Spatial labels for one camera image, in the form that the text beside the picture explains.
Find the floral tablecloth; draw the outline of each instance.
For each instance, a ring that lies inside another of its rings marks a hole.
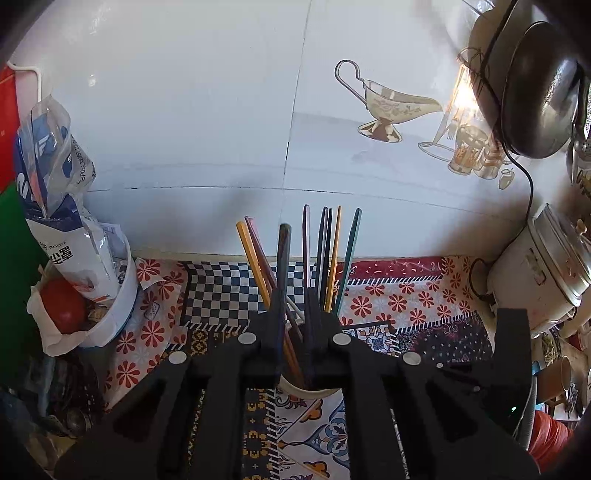
[[[138,259],[137,267],[144,290],[118,339],[105,384],[108,408],[187,337],[185,351],[203,355],[246,330],[250,314],[263,309],[244,263]],[[487,358],[492,350],[467,284],[469,267],[468,257],[355,262],[339,312],[343,330],[389,355],[412,350],[426,361]],[[300,262],[290,264],[288,295],[303,308]],[[191,424],[187,461],[202,401],[203,395]],[[279,388],[249,390],[243,480],[347,479],[345,414],[340,391],[304,400]]]
[[[183,265],[143,258],[135,264],[138,295],[103,384],[107,411],[160,363],[167,348],[184,345],[187,338],[187,328],[179,325],[187,281]]]

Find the checkered pattern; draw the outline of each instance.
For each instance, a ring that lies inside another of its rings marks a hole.
[[[253,314],[266,311],[248,263],[183,263],[189,273],[182,325],[246,326]],[[304,264],[291,262],[287,295],[304,308]]]

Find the red flower pattern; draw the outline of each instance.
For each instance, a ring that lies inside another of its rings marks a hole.
[[[138,379],[136,377],[139,375],[139,370],[135,367],[135,362],[123,360],[123,363],[117,366],[117,370],[119,371],[115,377],[119,380],[119,385],[125,383],[127,388],[131,388],[132,384],[138,384]]]
[[[163,300],[168,300],[170,294],[174,292],[174,282],[170,281],[159,281],[158,282],[158,294]]]
[[[160,275],[160,264],[156,260],[142,260],[138,265],[138,281],[149,281],[152,276]]]
[[[462,270],[464,273],[470,273],[470,258],[464,257],[462,261]]]
[[[166,275],[162,278],[170,283],[176,283],[177,285],[183,284],[183,274],[181,272],[175,272],[174,270],[172,270],[170,272],[170,275]]]
[[[379,315],[376,315],[375,319],[379,322],[390,322],[391,325],[396,323],[396,320],[389,313],[387,315],[385,313],[380,313]]]
[[[107,370],[107,374],[106,374],[106,378],[105,378],[105,384],[103,385],[103,392],[106,393],[108,390],[111,389],[111,387],[113,385],[111,385],[111,382],[113,381],[113,375],[111,375],[111,371]]]
[[[402,295],[390,295],[389,299],[390,301],[388,302],[388,305],[392,307],[393,312],[402,313],[406,310],[407,301]]]
[[[174,327],[174,315],[177,313],[177,308],[175,305],[170,306],[170,312],[168,313],[168,319],[170,323],[168,324],[168,328]]]
[[[462,294],[468,299],[471,300],[472,297],[472,292],[470,291],[470,287],[468,287],[468,285],[464,285],[464,288],[462,288]]]
[[[460,275],[459,272],[456,272],[452,275],[452,278],[449,281],[449,284],[452,286],[452,288],[455,288],[457,290],[458,288],[460,288],[461,282],[462,282],[462,276]]]
[[[428,291],[420,291],[418,293],[418,299],[422,302],[423,307],[430,309],[433,305],[435,305],[435,300]]]
[[[448,318],[452,315],[452,311],[447,308],[447,305],[439,305],[439,307],[437,307],[437,315],[442,319]]]
[[[427,317],[423,313],[422,310],[419,309],[412,309],[410,311],[410,321],[413,323],[423,323],[427,320]]]
[[[156,294],[152,290],[148,290],[142,299],[142,305],[140,305],[139,309],[142,311],[148,310],[153,303],[156,303],[156,300],[158,300]]]
[[[361,295],[356,299],[351,301],[351,310],[353,310],[354,314],[357,316],[361,315],[361,318],[367,317],[371,313],[371,308],[373,305],[369,302],[368,297],[362,297]]]
[[[365,287],[369,295],[375,295],[376,297],[384,295],[384,288],[383,285],[370,285],[369,287]]]
[[[437,291],[439,290],[439,280],[434,280],[434,281],[428,281],[427,282],[427,288],[431,291]]]
[[[470,305],[468,304],[468,302],[466,300],[462,300],[458,304],[458,308],[460,309],[460,312],[462,312],[462,313],[468,313],[470,311]]]
[[[180,335],[175,335],[173,337],[173,342],[178,344],[178,345],[184,345],[184,343],[187,341],[187,336],[184,333],[181,333]]]
[[[456,294],[452,292],[449,288],[443,289],[443,298],[446,302],[454,304],[456,302]]]
[[[133,352],[135,350],[134,343],[137,341],[138,339],[134,337],[133,332],[126,332],[125,330],[123,330],[123,333],[121,333],[119,340],[117,340],[116,350],[118,352],[123,350],[124,355],[127,352]]]
[[[405,295],[410,295],[414,291],[414,283],[401,283],[398,288]]]
[[[455,265],[453,264],[453,260],[449,257],[443,257],[441,259],[441,271],[444,275],[451,275],[453,272]]]
[[[148,320],[147,323],[142,327],[141,339],[146,340],[146,346],[152,344],[156,347],[160,342],[164,342],[164,327],[160,326],[160,322],[153,322]]]
[[[148,362],[148,369],[146,370],[146,373],[149,374],[154,368],[156,368],[160,363],[160,360],[160,355],[156,355],[154,358],[150,359],[150,361]]]

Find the teal chopstick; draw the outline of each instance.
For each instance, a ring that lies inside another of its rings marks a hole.
[[[359,221],[361,220],[361,208],[355,210],[353,217],[353,224],[349,232],[349,242],[347,243],[347,253],[345,255],[345,263],[343,264],[343,274],[340,278],[339,294],[336,297],[335,306],[333,308],[333,315],[339,316],[340,305],[343,303],[343,296],[345,296],[345,288],[349,281],[349,272],[351,264],[353,263],[353,254],[355,252],[355,244],[357,243],[357,234],[359,233]]]

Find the white appliance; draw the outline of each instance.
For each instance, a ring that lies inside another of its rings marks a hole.
[[[488,290],[496,308],[527,309],[535,336],[574,315],[591,284],[591,248],[575,227],[546,204],[494,263]]]

